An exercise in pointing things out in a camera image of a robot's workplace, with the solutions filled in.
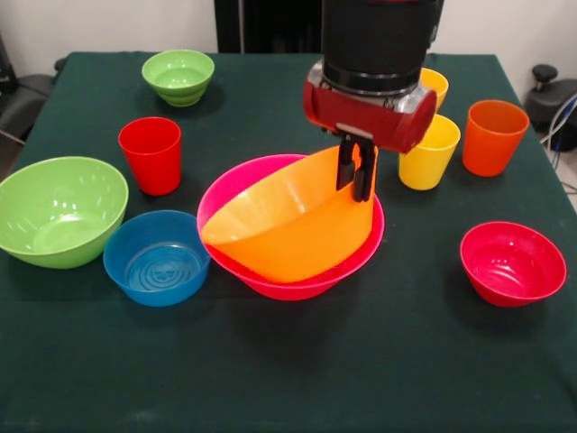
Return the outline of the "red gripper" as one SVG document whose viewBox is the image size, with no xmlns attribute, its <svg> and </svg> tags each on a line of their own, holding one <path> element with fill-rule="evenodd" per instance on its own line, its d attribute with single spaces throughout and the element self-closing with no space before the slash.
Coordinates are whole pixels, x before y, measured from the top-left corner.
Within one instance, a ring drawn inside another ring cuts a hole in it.
<svg viewBox="0 0 577 433">
<path fill-rule="evenodd" d="M 369 140 L 355 143 L 352 137 L 343 137 L 339 144 L 336 189 L 341 190 L 354 180 L 356 202 L 366 202 L 371 197 L 375 146 L 391 152 L 410 152 L 423 140 L 432 123 L 436 102 L 434 90 L 421 85 L 394 97 L 347 93 L 325 79 L 321 60 L 308 72 L 303 89 L 303 107 L 311 123 L 335 134 Z"/>
</svg>

